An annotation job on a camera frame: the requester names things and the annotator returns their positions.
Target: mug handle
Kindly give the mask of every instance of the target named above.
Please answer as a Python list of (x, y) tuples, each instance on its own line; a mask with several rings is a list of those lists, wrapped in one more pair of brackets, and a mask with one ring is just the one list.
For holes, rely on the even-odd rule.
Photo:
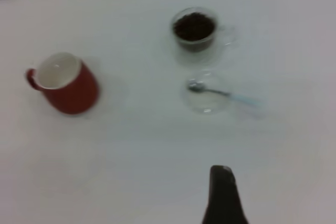
[(224, 46), (229, 46), (237, 42), (237, 30), (234, 26), (221, 25), (219, 31), (222, 34)]
[(26, 71), (26, 79), (28, 81), (28, 83), (30, 84), (30, 86), (33, 89), (39, 90), (38, 85), (36, 84), (35, 80), (34, 80), (34, 74), (35, 74), (35, 69), (30, 68)]

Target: black kettle spout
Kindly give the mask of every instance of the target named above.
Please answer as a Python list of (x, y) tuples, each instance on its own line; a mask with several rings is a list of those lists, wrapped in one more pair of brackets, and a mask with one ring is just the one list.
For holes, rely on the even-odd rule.
[(211, 167), (209, 200), (202, 224), (248, 224), (235, 176), (227, 166)]

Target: spoon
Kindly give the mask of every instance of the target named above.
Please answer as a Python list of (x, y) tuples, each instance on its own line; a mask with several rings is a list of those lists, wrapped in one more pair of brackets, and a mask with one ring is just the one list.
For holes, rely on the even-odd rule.
[(231, 100), (242, 102), (252, 106), (260, 106), (260, 102), (253, 98), (245, 97), (243, 95), (232, 94), (230, 92), (215, 90), (215, 89), (208, 89), (206, 84), (201, 81), (196, 81), (195, 79), (191, 79), (187, 83), (187, 88), (195, 93), (204, 93), (204, 92), (211, 92), (215, 94), (223, 95)]

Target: white tabletop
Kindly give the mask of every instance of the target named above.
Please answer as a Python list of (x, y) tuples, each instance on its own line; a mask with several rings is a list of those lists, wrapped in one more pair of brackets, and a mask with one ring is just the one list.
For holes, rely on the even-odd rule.
[[(169, 23), (189, 6), (239, 45), (178, 58)], [(200, 223), (214, 164), (233, 169), (250, 223), (335, 223), (335, 39), (335, 0), (0, 1), (1, 223)], [(23, 78), (60, 51), (102, 87), (81, 116)], [(182, 84), (203, 67), (264, 100), (262, 116), (190, 110)]]

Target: glass saucer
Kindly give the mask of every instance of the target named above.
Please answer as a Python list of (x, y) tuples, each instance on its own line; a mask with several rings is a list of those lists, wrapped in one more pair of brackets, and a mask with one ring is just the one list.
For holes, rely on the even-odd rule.
[(230, 99), (222, 94), (213, 92), (194, 92), (188, 89), (190, 81), (200, 82), (208, 89), (231, 92), (231, 86), (227, 80), (209, 70), (202, 70), (190, 76), (183, 83), (183, 99), (194, 111), (212, 114), (224, 110), (230, 103)]

